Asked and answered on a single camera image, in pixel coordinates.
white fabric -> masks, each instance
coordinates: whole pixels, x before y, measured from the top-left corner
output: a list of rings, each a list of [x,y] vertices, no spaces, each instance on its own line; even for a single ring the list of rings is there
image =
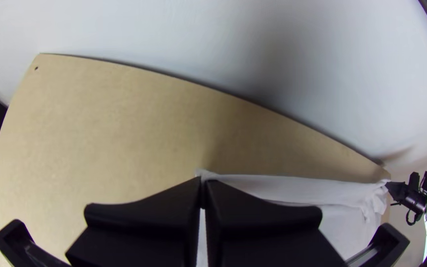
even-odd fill
[[[317,206],[322,210],[319,230],[347,260],[367,247],[386,210],[384,186],[284,176],[218,175],[198,170],[202,181],[215,179],[266,201],[289,206]],[[198,265],[207,266],[205,213],[201,212]]]

wooden board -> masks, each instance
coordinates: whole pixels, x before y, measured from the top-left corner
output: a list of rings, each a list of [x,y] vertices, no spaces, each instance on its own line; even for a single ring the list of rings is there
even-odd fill
[[[196,168],[360,182],[389,176],[236,97],[124,65],[41,54],[0,133],[0,229],[21,219],[38,245],[65,260],[85,228],[86,204],[135,201]]]

white cloth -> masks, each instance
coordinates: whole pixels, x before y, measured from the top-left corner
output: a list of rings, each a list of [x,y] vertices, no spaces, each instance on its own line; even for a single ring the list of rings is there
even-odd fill
[[[284,176],[218,175],[198,170],[202,181],[219,180],[266,201],[288,206],[317,206],[322,210],[319,230],[347,260],[368,246],[386,210],[385,184],[343,182]],[[207,266],[205,213],[201,211],[198,267]]]

white wall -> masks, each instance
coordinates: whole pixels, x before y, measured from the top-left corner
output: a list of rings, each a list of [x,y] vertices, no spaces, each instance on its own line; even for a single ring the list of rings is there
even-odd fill
[[[9,104],[40,52],[212,85],[390,166],[427,155],[427,16],[417,0],[0,0],[0,101]]]

black cable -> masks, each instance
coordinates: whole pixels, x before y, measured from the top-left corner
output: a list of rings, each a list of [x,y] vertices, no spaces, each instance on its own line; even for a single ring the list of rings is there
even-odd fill
[[[415,219],[414,219],[414,221],[413,221],[413,222],[410,222],[410,211],[411,211],[411,209],[409,209],[409,210],[408,210],[408,212],[406,213],[406,223],[407,223],[409,226],[413,226],[413,225],[415,225],[415,223],[416,223],[417,214],[415,214]]]

